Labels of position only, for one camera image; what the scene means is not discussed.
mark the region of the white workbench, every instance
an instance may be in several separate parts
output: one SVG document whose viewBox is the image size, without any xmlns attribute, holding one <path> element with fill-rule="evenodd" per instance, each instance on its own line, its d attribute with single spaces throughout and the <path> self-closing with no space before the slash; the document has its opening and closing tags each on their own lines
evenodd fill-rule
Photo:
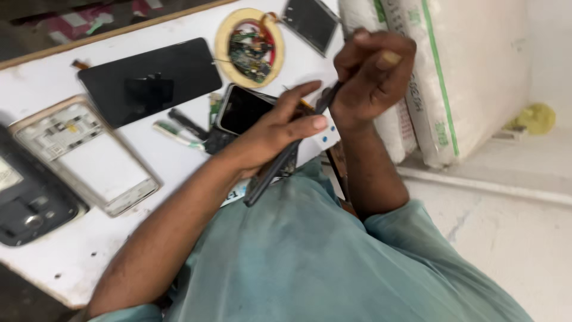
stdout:
<svg viewBox="0 0 572 322">
<path fill-rule="evenodd" d="M 335 0 L 324 2 L 337 13 Z M 85 93 L 77 79 L 77 70 L 70 66 L 75 59 L 99 65 L 197 37 L 205 38 L 212 50 L 219 24 L 232 11 L 253 7 L 281 13 L 284 4 L 285 0 L 237 1 L 2 70 L 0 122 L 8 125 L 68 97 Z M 337 79 L 332 59 L 343 46 L 340 26 L 327 58 L 317 54 L 284 26 L 280 29 L 285 42 L 284 66 L 279 76 L 261 89 L 262 92 L 278 96 L 283 85 L 290 87 L 314 79 L 329 85 Z M 218 92 L 224 93 L 229 81 L 223 74 L 221 76 L 224 85 Z M 197 124 L 208 128 L 208 95 L 178 107 Z M 18 248 L 2 245 L 0 261 L 65 305 L 71 308 L 85 305 L 100 275 L 128 235 L 205 161 L 203 154 L 152 130 L 153 122 L 167 119 L 166 113 L 157 113 L 116 131 L 163 182 L 158 192 L 117 218 L 93 208 L 86 215 L 27 245 Z M 312 140 L 305 140 L 300 146 L 299 164 L 320 151 Z"/>
</svg>

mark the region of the smartphone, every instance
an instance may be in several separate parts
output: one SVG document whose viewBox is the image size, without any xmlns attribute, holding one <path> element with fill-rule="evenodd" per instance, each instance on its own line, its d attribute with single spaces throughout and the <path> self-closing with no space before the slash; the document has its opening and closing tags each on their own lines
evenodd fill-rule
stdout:
<svg viewBox="0 0 572 322">
<path fill-rule="evenodd" d="M 224 131 L 241 135 L 273 107 L 272 103 L 257 94 L 231 84 L 220 109 L 217 126 Z"/>
</svg>

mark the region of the man's right hand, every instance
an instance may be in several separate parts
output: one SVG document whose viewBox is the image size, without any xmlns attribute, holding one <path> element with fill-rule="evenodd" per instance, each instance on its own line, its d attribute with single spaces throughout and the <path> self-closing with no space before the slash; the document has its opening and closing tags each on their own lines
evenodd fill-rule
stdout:
<svg viewBox="0 0 572 322">
<path fill-rule="evenodd" d="M 345 83 L 330 108 L 341 132 L 368 128 L 405 95 L 415 60 L 415 41 L 396 33 L 358 29 L 334 59 Z"/>
</svg>

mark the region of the black phone display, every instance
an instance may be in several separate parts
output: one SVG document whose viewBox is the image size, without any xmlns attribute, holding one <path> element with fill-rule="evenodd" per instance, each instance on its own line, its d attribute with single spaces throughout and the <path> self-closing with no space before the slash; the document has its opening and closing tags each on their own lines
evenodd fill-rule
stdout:
<svg viewBox="0 0 572 322">
<path fill-rule="evenodd" d="M 223 85 L 203 38 L 84 69 L 78 77 L 113 128 L 214 92 Z"/>
<path fill-rule="evenodd" d="M 240 86 L 231 86 L 218 125 L 221 129 L 241 135 L 274 105 Z"/>
</svg>

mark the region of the sticker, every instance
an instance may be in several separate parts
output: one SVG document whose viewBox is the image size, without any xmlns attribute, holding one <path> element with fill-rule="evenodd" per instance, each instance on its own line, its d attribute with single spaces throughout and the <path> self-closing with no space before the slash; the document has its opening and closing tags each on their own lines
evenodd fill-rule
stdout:
<svg viewBox="0 0 572 322">
<path fill-rule="evenodd" d="M 22 182 L 24 178 L 4 159 L 0 158 L 0 191 Z"/>
</svg>

